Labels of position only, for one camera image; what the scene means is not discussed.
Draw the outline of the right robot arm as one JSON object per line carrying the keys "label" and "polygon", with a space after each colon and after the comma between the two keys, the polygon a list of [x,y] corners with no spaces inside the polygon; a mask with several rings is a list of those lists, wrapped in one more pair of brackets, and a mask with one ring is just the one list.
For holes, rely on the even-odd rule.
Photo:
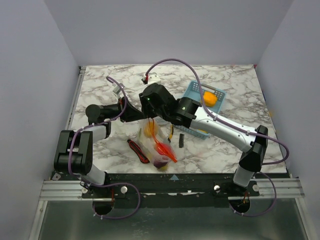
{"label": "right robot arm", "polygon": [[139,94],[141,110],[146,118],[161,117],[176,126],[203,130],[223,139],[242,151],[238,167],[230,183],[230,191],[241,196],[257,172],[261,171],[268,146],[268,129],[241,125],[207,109],[189,97],[174,98],[161,84],[153,83]]}

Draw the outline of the brown potato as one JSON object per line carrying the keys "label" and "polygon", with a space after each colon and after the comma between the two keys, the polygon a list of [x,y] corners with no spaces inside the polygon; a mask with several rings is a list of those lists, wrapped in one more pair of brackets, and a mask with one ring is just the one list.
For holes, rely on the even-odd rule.
{"label": "brown potato", "polygon": [[156,136],[158,134],[158,130],[159,130],[159,128],[157,125],[153,126],[153,125],[147,124],[144,126],[143,133],[144,133],[145,137],[152,138],[153,137],[152,132]]}

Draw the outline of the purple onion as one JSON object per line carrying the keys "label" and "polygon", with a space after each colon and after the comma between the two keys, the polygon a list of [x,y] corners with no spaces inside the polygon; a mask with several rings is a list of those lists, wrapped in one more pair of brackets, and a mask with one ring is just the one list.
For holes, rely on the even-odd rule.
{"label": "purple onion", "polygon": [[168,164],[168,162],[163,162],[163,161],[158,161],[158,160],[155,160],[153,162],[153,165],[157,168],[157,169],[160,169],[164,166],[166,166]]}

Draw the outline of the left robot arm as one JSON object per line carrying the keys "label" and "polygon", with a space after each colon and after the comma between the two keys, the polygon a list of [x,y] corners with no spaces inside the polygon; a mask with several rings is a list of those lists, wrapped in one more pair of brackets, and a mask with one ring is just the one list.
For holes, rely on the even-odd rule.
{"label": "left robot arm", "polygon": [[93,164],[94,143],[107,139],[111,134],[111,121],[120,119],[129,123],[144,118],[144,114],[135,108],[126,97],[116,104],[91,104],[85,109],[89,125],[74,131],[62,130],[59,134],[53,161],[54,170],[70,174],[86,183],[94,185],[93,191],[101,198],[111,191],[109,175]]}

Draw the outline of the clear zip top bag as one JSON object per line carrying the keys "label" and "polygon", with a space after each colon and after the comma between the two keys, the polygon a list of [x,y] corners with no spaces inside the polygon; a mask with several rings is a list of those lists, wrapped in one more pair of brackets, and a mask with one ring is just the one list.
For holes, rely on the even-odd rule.
{"label": "clear zip top bag", "polygon": [[137,143],[149,162],[159,171],[166,171],[169,163],[178,161],[168,137],[164,135],[158,123],[152,118],[140,121]]}

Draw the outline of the red black utility knife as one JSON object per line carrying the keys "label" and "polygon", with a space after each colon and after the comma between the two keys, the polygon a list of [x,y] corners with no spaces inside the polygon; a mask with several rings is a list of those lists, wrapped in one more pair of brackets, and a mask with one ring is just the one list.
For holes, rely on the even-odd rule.
{"label": "red black utility knife", "polygon": [[146,155],[143,153],[143,151],[141,150],[141,148],[139,147],[139,145],[136,142],[134,142],[131,139],[128,139],[127,143],[129,145],[130,149],[133,150],[133,152],[137,155],[137,157],[141,163],[148,164],[150,162],[149,159],[146,157]]}

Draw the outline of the yellow handled pliers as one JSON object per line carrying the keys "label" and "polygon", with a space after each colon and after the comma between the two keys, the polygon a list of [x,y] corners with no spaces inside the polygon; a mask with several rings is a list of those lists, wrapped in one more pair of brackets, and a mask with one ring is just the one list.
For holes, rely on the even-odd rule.
{"label": "yellow handled pliers", "polygon": [[171,142],[173,134],[174,134],[174,126],[171,124],[170,125],[170,129],[169,129],[169,134],[167,136],[167,140],[168,140],[169,143]]}

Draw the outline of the red apple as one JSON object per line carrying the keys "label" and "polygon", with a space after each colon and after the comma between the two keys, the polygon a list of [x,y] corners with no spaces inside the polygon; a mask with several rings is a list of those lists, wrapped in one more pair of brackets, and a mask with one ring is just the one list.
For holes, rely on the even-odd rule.
{"label": "red apple", "polygon": [[163,156],[167,156],[170,159],[174,159],[176,156],[174,152],[172,151],[172,148],[170,145],[163,143],[163,142],[157,142],[154,146],[154,149]]}

